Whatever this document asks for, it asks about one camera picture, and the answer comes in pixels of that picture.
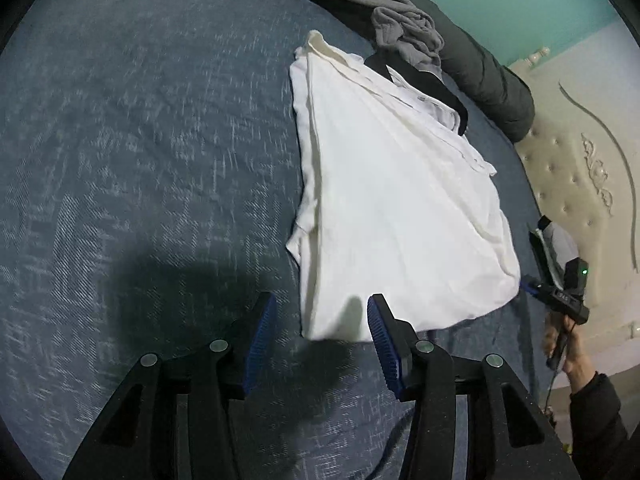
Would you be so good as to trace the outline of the person's right hand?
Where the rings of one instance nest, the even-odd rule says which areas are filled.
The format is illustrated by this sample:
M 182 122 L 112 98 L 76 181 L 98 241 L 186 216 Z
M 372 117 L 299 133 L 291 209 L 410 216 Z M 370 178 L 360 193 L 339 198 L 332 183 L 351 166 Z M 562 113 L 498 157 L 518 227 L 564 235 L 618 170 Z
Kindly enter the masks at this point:
M 563 372 L 570 384 L 570 392 L 578 393 L 596 377 L 597 371 L 582 341 L 582 326 L 577 325 L 569 316 L 560 318 L 559 313 L 547 314 L 544 354 L 552 356 L 554 352 L 556 337 L 560 332 L 560 321 L 563 321 L 564 330 L 568 333 Z

